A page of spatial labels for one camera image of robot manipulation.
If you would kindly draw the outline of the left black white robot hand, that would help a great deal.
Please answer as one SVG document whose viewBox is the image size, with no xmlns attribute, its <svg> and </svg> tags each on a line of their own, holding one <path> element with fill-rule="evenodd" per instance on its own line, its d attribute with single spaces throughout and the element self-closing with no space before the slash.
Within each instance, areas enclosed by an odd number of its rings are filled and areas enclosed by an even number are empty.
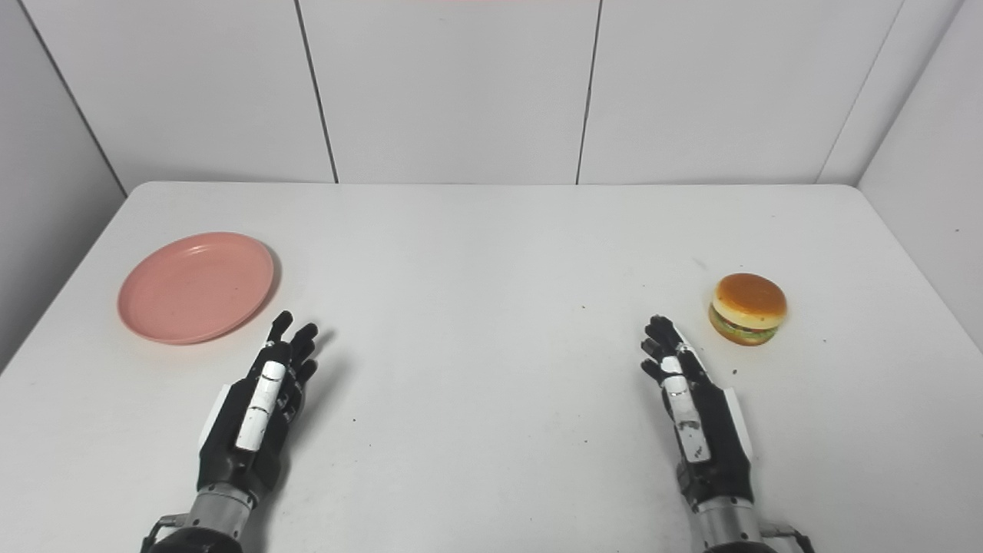
<svg viewBox="0 0 983 553">
<path fill-rule="evenodd" d="M 246 375 L 219 392 L 200 437 L 197 491 L 226 486 L 257 503 L 280 482 L 286 441 L 317 371 L 319 328 L 306 323 L 285 339 L 292 322 L 281 312 Z"/>
</svg>

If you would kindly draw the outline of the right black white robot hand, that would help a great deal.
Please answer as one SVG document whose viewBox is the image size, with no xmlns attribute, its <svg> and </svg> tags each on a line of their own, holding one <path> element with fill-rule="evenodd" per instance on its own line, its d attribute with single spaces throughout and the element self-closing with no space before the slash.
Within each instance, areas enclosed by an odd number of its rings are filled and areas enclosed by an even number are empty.
<svg viewBox="0 0 983 553">
<path fill-rule="evenodd" d="M 674 322 L 654 315 L 644 329 L 641 363 L 659 385 L 679 451 L 675 475 L 692 511 L 717 498 L 753 504 L 750 454 L 726 391 L 710 378 Z"/>
</svg>

